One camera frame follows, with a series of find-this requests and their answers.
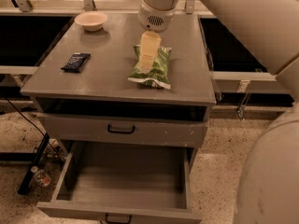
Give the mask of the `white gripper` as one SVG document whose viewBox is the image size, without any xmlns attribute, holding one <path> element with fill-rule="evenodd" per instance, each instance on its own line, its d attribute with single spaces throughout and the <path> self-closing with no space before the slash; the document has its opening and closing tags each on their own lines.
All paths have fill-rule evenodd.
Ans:
<svg viewBox="0 0 299 224">
<path fill-rule="evenodd" d="M 158 33 L 165 31 L 174 18 L 176 2 L 174 0 L 141 0 L 138 19 L 141 26 L 148 30 L 141 36 L 139 63 L 143 69 L 150 70 L 161 38 Z"/>
</svg>

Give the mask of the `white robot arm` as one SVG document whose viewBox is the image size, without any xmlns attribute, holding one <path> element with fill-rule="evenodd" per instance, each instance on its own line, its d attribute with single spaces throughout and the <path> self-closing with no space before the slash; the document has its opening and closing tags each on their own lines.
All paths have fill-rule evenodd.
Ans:
<svg viewBox="0 0 299 224">
<path fill-rule="evenodd" d="M 274 75 L 293 100 L 299 93 L 298 0 L 200 0 Z M 139 20 L 172 15 L 178 0 L 141 0 Z M 275 119 L 247 156 L 233 224 L 299 224 L 298 105 Z"/>
</svg>

